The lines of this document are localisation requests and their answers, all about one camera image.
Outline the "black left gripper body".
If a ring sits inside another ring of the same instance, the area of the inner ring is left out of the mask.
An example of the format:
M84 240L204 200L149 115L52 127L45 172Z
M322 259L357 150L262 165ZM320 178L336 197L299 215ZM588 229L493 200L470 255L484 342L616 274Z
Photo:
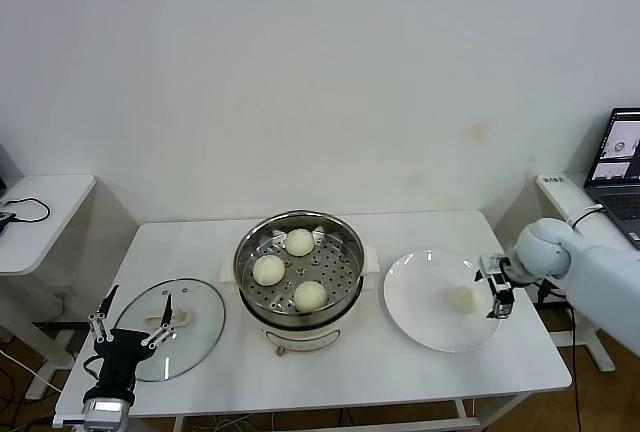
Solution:
M126 329L113 329L111 334L112 341L94 341L102 360L96 387L104 392L132 392L138 364L150 357L150 349L142 344L150 334Z

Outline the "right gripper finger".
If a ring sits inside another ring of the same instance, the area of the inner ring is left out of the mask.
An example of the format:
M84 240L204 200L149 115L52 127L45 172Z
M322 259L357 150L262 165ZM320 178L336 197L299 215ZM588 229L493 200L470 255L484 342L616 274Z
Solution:
M503 276L490 276L488 283L493 303L487 317L496 320L507 319L515 302L512 284Z
M479 269L474 281L488 280L493 283L505 283L504 259L505 256L502 254L483 254L479 259Z

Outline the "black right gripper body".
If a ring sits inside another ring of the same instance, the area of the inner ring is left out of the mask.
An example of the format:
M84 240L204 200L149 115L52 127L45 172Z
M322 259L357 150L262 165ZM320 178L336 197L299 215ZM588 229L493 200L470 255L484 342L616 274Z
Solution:
M499 269L505 277L505 281L508 282L512 288L526 287L526 282L523 279L521 270L513 265L509 257L504 256L499 259Z

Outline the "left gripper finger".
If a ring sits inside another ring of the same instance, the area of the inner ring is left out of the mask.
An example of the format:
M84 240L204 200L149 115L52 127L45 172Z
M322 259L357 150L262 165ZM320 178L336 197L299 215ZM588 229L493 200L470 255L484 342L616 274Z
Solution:
M110 329L105 326L105 320L118 291L119 286L114 285L108 295L102 300L97 311L88 316L90 331L96 343L112 342L114 336Z
M161 316L160 326L147 338L141 341L142 347L157 348L173 334L174 327L171 325L172 315L172 296L168 294L165 308Z

